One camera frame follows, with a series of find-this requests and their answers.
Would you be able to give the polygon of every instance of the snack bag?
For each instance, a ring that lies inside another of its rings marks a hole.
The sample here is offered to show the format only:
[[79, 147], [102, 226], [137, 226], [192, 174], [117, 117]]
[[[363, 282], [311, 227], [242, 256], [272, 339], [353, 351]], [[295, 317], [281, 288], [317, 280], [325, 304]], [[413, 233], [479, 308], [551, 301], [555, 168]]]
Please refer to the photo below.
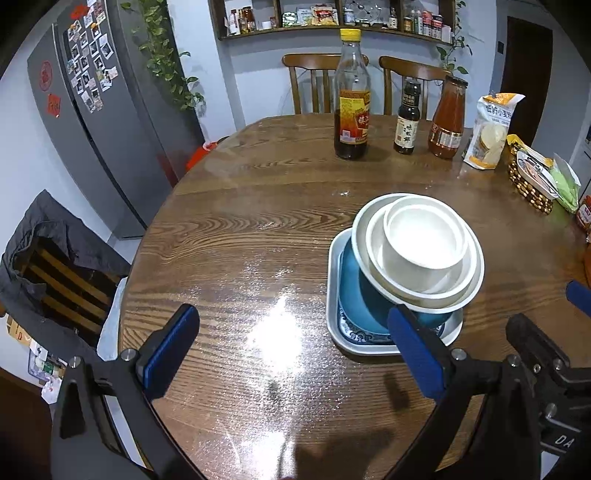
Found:
[[525, 98], [519, 93], [497, 93], [480, 97], [476, 106], [474, 131], [464, 152], [464, 162], [480, 170], [497, 166], [518, 102]]

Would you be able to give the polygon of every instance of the vinegar bottle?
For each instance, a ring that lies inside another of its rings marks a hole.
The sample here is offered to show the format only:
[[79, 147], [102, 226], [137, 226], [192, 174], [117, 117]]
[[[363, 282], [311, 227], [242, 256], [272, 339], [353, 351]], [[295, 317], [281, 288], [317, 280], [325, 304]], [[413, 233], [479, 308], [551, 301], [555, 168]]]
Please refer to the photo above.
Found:
[[369, 74], [361, 55], [361, 30], [341, 28], [343, 47], [335, 72], [335, 152], [358, 160], [368, 146]]

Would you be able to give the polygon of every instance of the metal screw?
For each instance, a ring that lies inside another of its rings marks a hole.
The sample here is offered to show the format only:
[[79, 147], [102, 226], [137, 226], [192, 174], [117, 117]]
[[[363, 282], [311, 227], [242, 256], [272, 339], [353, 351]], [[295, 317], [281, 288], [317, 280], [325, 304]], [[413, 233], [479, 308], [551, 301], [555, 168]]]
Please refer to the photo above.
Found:
[[452, 357], [455, 360], [462, 361], [462, 360], [466, 359], [467, 355], [466, 355], [466, 352], [464, 350], [462, 350], [461, 348], [454, 348], [452, 350]]
[[70, 358], [68, 365], [70, 365], [72, 368], [76, 368], [78, 365], [80, 365], [80, 362], [82, 362], [82, 358], [76, 355]]
[[556, 415], [556, 412], [558, 411], [558, 407], [556, 406], [556, 403], [548, 403], [546, 405], [546, 418], [549, 420], [551, 418], [553, 418]]
[[131, 359], [133, 359], [135, 357], [136, 353], [137, 353], [136, 350], [134, 350], [132, 348], [126, 348], [125, 350], [123, 350], [121, 352], [120, 357], [123, 359], [123, 361], [129, 362]]
[[507, 355], [507, 361], [509, 362], [510, 366], [517, 367], [521, 363], [521, 358], [512, 353], [510, 355]]

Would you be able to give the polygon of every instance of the white plate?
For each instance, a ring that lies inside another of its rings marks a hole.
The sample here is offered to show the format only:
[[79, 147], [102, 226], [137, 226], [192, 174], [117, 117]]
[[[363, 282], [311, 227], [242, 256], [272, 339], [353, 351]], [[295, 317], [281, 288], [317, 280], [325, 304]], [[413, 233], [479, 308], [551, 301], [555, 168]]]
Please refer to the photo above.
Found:
[[[347, 241], [351, 238], [352, 230], [351, 228], [343, 230], [330, 244], [329, 271], [326, 286], [326, 326], [335, 343], [350, 353], [356, 355], [400, 355], [400, 350], [398, 350], [396, 345], [356, 345], [351, 343], [343, 336], [339, 329], [339, 258], [345, 249]], [[458, 335], [460, 335], [462, 325], [463, 313], [461, 310], [458, 310], [446, 321], [445, 328], [441, 334], [441, 341], [446, 346], [451, 345]]]
[[365, 248], [365, 231], [367, 230], [369, 220], [371, 217], [380, 210], [381, 207], [393, 202], [395, 199], [403, 197], [405, 195], [409, 195], [409, 193], [390, 193], [388, 195], [383, 195], [376, 199], [373, 199], [371, 202], [367, 203], [355, 216], [355, 220], [353, 221], [353, 254], [355, 255], [355, 259], [359, 264], [359, 268], [365, 275], [365, 277], [369, 280], [369, 282], [373, 285], [373, 287], [380, 292], [386, 299], [393, 303], [404, 303], [409, 309], [414, 310], [415, 312], [423, 312], [423, 313], [448, 313], [453, 312], [454, 310], [459, 310], [465, 305], [467, 305], [478, 293], [480, 287], [482, 285], [482, 281], [484, 280], [484, 254], [482, 253], [482, 247], [474, 234], [474, 231], [470, 228], [470, 226], [464, 222], [466, 229], [472, 236], [474, 240], [474, 244], [476, 245], [476, 257], [477, 257], [477, 265], [476, 265], [476, 273], [464, 295], [462, 295], [456, 302], [452, 305], [445, 307], [445, 308], [437, 308], [431, 309], [426, 307], [420, 307], [409, 303], [407, 300], [403, 300], [400, 297], [397, 297], [390, 291], [386, 290], [380, 283], [373, 277], [370, 269], [369, 269], [369, 254], [367, 249]]

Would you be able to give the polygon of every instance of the refrigerator door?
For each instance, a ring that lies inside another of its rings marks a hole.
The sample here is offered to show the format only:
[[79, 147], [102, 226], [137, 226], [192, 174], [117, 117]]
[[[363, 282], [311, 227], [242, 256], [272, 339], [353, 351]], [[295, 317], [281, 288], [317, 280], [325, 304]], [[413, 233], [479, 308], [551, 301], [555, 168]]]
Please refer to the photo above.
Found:
[[105, 225], [118, 237], [142, 236], [142, 226], [133, 215], [121, 190], [107, 170], [79, 118], [70, 98], [64, 73], [56, 55], [54, 30], [50, 28], [28, 58], [33, 97], [51, 142], [70, 175]]
[[164, 203], [176, 177], [161, 146], [151, 141], [129, 91], [103, 0], [76, 18], [85, 2], [74, 1], [58, 17], [58, 49], [83, 122], [126, 198], [146, 225]]

